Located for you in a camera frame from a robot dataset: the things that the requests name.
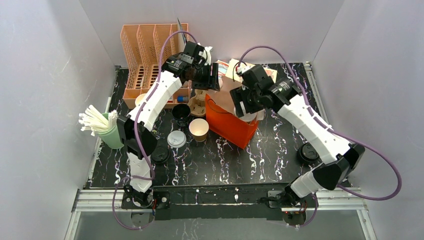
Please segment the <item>brown pulp cup carrier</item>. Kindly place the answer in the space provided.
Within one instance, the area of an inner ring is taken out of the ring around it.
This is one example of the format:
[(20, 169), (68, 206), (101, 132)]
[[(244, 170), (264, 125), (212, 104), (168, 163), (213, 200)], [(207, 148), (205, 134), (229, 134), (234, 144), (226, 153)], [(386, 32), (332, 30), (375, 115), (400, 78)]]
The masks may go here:
[(207, 90), (194, 90), (194, 96), (189, 99), (188, 106), (190, 108), (190, 114), (194, 117), (205, 117), (206, 116), (206, 98)]

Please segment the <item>orange paper bag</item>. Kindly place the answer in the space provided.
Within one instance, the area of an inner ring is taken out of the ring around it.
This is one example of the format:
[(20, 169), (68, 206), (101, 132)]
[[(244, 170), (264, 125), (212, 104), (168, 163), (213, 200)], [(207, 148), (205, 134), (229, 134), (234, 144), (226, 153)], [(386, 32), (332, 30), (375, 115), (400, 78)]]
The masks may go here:
[(230, 91), (240, 87), (241, 82), (222, 76), (219, 84), (220, 91), (208, 90), (206, 93), (206, 121), (210, 130), (244, 149), (254, 136), (259, 122), (264, 119), (265, 111), (256, 112), (256, 121), (247, 123), (240, 120), (235, 115), (235, 105)]

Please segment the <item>kraft paper cup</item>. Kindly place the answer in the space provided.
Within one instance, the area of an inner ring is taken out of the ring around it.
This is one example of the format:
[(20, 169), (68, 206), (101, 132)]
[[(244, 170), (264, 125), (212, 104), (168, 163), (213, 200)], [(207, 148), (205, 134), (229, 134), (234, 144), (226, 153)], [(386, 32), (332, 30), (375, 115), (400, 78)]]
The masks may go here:
[(197, 142), (206, 140), (209, 132), (209, 124), (205, 119), (196, 118), (189, 124), (189, 131)]
[(257, 113), (246, 113), (244, 116), (239, 117), (239, 119), (246, 123), (251, 123), (252, 121), (256, 121), (258, 118)]

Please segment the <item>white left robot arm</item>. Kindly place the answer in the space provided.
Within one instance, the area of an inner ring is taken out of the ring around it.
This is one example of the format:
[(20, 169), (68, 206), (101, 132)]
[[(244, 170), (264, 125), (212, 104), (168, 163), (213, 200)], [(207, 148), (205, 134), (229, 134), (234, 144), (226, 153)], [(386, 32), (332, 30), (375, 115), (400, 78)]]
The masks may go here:
[(186, 82), (191, 82), (194, 89), (220, 90), (218, 64), (212, 62), (212, 49), (188, 41), (182, 52), (169, 56), (159, 66), (158, 76), (141, 104), (126, 116), (118, 117), (117, 129), (130, 165), (129, 188), (134, 195), (147, 195), (155, 178), (149, 156), (158, 141), (151, 131), (170, 97)]

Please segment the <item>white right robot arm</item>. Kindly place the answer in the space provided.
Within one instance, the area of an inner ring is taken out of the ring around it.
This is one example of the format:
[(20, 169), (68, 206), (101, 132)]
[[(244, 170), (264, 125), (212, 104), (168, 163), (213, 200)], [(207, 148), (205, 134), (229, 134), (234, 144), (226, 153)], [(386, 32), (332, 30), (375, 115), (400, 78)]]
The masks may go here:
[(290, 80), (274, 81), (261, 65), (238, 67), (236, 73), (242, 78), (242, 85), (230, 91), (236, 116), (272, 109), (307, 139), (321, 160), (285, 187), (283, 199), (294, 203), (323, 189), (334, 190), (356, 167), (365, 148), (333, 134)]

